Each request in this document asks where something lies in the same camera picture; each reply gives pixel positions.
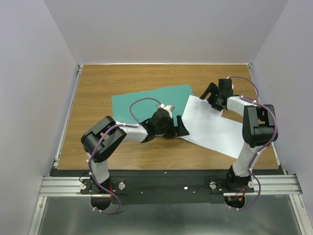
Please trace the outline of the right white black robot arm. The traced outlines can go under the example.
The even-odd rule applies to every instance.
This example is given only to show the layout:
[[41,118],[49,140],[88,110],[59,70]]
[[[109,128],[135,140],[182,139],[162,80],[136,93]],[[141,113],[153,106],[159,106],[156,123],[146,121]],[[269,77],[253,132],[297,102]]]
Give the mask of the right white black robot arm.
[[278,138],[274,106],[261,104],[255,99],[235,95],[232,77],[210,83],[201,100],[207,100],[217,111],[230,110],[243,117],[243,148],[236,162],[229,168],[225,179],[210,178],[210,186],[222,192],[253,192],[252,169],[262,152]]

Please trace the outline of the teal paper folder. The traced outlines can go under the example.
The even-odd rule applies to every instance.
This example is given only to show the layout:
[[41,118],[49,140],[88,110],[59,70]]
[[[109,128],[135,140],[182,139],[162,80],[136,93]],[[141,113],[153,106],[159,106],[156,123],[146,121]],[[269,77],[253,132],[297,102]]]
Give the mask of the teal paper folder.
[[112,97],[113,119],[128,124],[136,124],[130,114],[129,108],[135,101],[144,98],[132,107],[133,114],[139,121],[150,118],[157,110],[158,101],[164,105],[174,104],[173,117],[183,115],[186,103],[193,94],[190,85],[177,85],[159,89],[142,91],[129,94],[115,95]]

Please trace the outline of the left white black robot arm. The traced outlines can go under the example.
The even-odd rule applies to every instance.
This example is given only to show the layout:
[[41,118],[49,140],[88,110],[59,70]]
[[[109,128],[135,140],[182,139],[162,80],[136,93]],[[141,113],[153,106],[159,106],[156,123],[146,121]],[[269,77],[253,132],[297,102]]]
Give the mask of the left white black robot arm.
[[104,193],[108,189],[108,158],[120,144],[146,143],[155,137],[172,139],[188,135],[181,116],[177,116],[177,125],[174,125],[172,111],[166,107],[158,108],[150,118],[137,124],[121,123],[111,116],[104,117],[81,137],[83,149],[88,155],[91,187],[97,193]]

